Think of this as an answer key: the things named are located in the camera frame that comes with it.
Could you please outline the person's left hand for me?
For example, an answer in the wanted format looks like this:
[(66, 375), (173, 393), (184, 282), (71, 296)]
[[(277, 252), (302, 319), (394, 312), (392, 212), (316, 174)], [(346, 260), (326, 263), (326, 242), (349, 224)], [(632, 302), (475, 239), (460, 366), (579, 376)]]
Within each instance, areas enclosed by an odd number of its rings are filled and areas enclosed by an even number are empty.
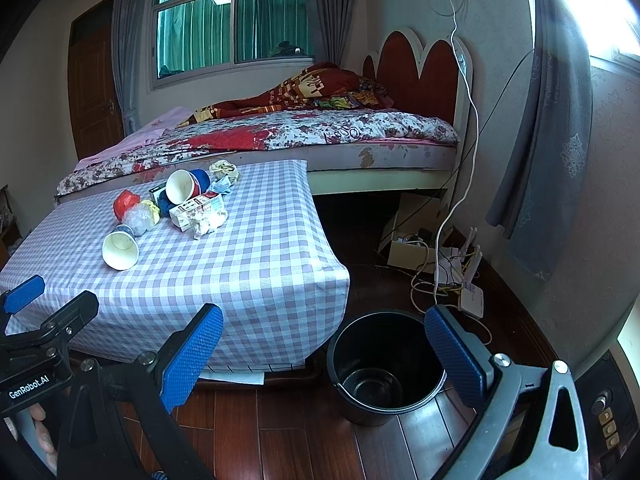
[(55, 449), (49, 430), (44, 426), (46, 416), (43, 407), (39, 403), (35, 403), (26, 410), (11, 417), (5, 417), (3, 421), (14, 440), (17, 441), (19, 437), (23, 437), (38, 458), (47, 465), (51, 474), (56, 476), (58, 451)]

